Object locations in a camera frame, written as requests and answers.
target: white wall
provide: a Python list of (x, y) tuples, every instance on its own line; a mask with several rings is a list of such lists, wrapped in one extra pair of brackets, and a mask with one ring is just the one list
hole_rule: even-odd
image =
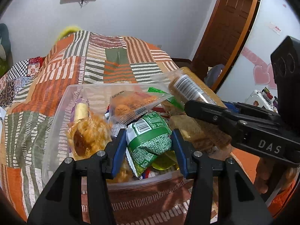
[(10, 32), (13, 61), (46, 56), (69, 25), (129, 35), (189, 58), (212, 0), (12, 0), (0, 23)]
[(208, 25), (208, 22), (209, 22), (209, 20), (210, 20), (210, 17), (211, 17), (211, 15), (212, 15), (212, 11), (214, 10), (214, 7), (215, 7), (215, 5), (216, 5), (216, 2), (217, 2), (217, 0), (211, 0), (211, 3), (210, 3), (210, 6), (209, 6), (209, 9), (208, 9), (206, 18), (205, 18), (205, 20), (204, 20), (204, 22), (203, 22), (203, 25), (202, 25), (202, 27), (201, 27), (201, 29), (200, 29), (199, 35), (198, 35), (198, 37), (197, 37), (197, 40), (196, 40), (196, 42), (195, 42), (195, 44), (194, 44), (193, 50), (192, 50), (192, 52), (191, 52), (191, 54), (190, 54), (190, 57), (189, 57), (189, 59), (190, 59), (191, 61), (193, 60), (193, 58), (194, 58), (194, 56), (195, 56), (195, 54), (196, 54), (196, 51), (197, 51), (197, 49), (198, 49), (198, 47), (199, 47), (199, 44), (200, 44), (200, 42), (201, 42), (201, 40), (202, 40), (202, 37), (203, 37), (203, 35), (204, 35), (204, 32), (205, 32), (205, 30), (206, 30), (206, 27), (207, 27), (207, 25)]
[[(278, 35), (268, 25), (273, 23), (281, 29)], [(300, 39), (300, 22), (286, 0), (261, 0), (260, 8), (245, 47), (270, 64), (271, 53), (289, 35)], [(254, 64), (239, 55), (228, 77), (217, 92), (224, 101), (244, 102), (255, 89), (269, 85), (256, 85), (253, 75)], [(270, 90), (277, 96), (277, 90)]]

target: green wrapper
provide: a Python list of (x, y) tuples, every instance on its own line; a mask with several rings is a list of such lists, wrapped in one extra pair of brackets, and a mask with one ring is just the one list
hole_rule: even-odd
[[(148, 92), (166, 93), (166, 92), (164, 92), (160, 89), (154, 88), (154, 87), (149, 87)], [(170, 102), (175, 107), (179, 108), (180, 110), (184, 110), (184, 108), (181, 106), (181, 104), (178, 103), (178, 101), (176, 101), (176, 99), (173, 96), (168, 98), (167, 101)]]
[(171, 130), (156, 112), (150, 112), (127, 129), (127, 144), (138, 176), (161, 154), (170, 150)]

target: barcode sticker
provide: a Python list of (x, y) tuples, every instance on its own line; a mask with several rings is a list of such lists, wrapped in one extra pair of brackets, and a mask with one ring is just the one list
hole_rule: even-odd
[(204, 91), (201, 89), (188, 75), (181, 76), (174, 84), (175, 89), (177, 89), (185, 99), (197, 100), (201, 99), (209, 104), (216, 104)]
[(144, 119), (139, 119), (137, 122), (133, 124), (138, 134), (142, 134), (151, 130), (152, 128), (148, 125), (148, 123)]

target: person's hand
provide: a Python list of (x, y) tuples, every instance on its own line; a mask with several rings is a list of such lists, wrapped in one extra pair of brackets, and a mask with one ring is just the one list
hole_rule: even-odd
[[(268, 191), (267, 181), (273, 171), (274, 164), (275, 161), (267, 158), (261, 158), (259, 160), (256, 167), (256, 177), (254, 181), (254, 186), (259, 193), (264, 194)], [(291, 185), (297, 175), (297, 168), (288, 168), (285, 175), (286, 182), (283, 184), (281, 190), (285, 190)]]

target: plastic bin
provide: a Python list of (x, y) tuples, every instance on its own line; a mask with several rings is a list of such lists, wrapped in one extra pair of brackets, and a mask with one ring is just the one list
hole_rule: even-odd
[[(120, 91), (144, 91), (155, 87), (169, 92), (166, 84), (86, 84), (70, 85), (67, 87), (55, 113), (49, 132), (45, 154), (43, 156), (42, 181), (47, 183), (61, 162), (69, 156), (69, 145), (66, 130), (70, 122), (71, 109), (78, 98), (89, 100), (90, 110), (94, 113), (105, 114), (110, 102), (110, 96)], [(140, 188), (180, 176), (179, 171), (147, 178), (139, 181), (130, 181), (119, 184), (108, 184), (108, 189)]]

